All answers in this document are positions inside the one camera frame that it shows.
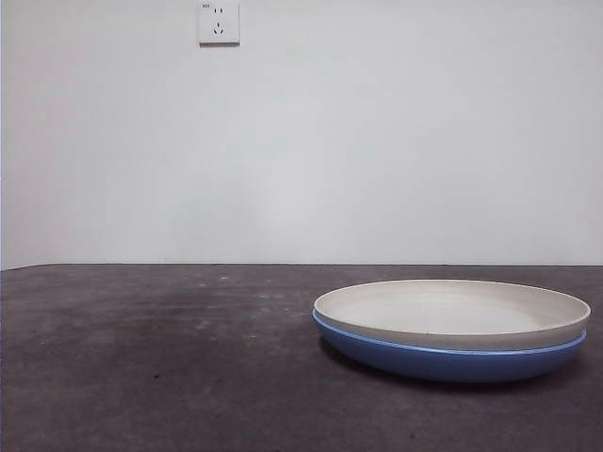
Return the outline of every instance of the dark gray floor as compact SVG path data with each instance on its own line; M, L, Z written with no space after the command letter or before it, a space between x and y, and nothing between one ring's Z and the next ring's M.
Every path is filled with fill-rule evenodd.
M3 450L603 450L603 267L34 266L3 278ZM318 338L314 299L462 278L561 290L586 344L538 379L428 383Z

